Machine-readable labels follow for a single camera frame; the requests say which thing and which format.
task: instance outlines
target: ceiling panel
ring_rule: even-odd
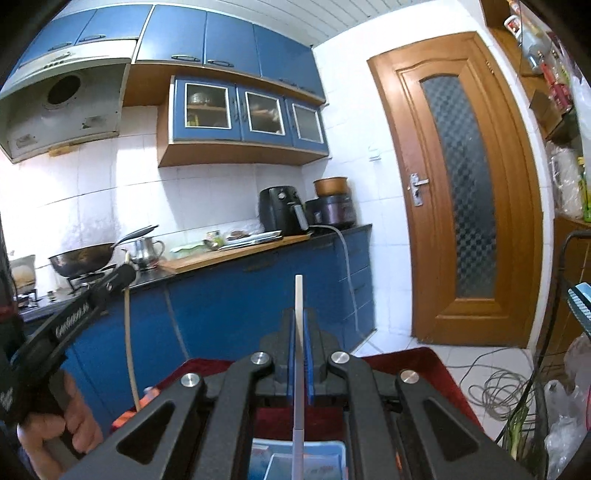
[[[157,2],[190,5],[244,18],[305,45],[316,46],[370,18],[429,0],[176,0]],[[118,3],[146,0],[72,0],[60,15]]]

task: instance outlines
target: hand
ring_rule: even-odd
[[[60,464],[45,449],[43,441],[59,437],[65,428],[73,436],[72,445],[81,453],[90,452],[103,441],[99,425],[68,373],[64,376],[64,387],[71,397],[64,418],[30,413],[17,428],[18,439],[41,480],[57,480],[63,474]]]

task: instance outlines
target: wooden door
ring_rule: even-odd
[[[526,346],[540,283],[541,207],[527,132],[476,33],[368,60],[405,186],[413,335]],[[415,205],[410,175],[417,187]]]

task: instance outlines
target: frying pan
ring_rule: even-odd
[[[77,278],[83,275],[96,272],[105,267],[111,258],[115,247],[123,242],[147,235],[158,225],[151,225],[131,232],[114,244],[92,245],[91,247],[70,250],[59,255],[50,257],[49,261],[53,269],[62,277]]]

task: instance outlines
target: red carpet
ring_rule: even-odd
[[[470,408],[462,391],[454,382],[449,371],[442,364],[437,354],[430,348],[421,347],[402,352],[386,353],[365,357],[374,370],[388,374],[397,374],[410,368],[428,380],[444,397],[458,408],[474,424],[480,426],[478,418]],[[188,372],[208,376],[226,371],[232,364],[224,360],[189,360],[177,368],[157,387],[162,389]],[[289,408],[261,408],[257,412],[255,437],[291,440],[292,412]],[[306,407],[306,440],[338,440],[343,437],[342,411],[338,408]]]

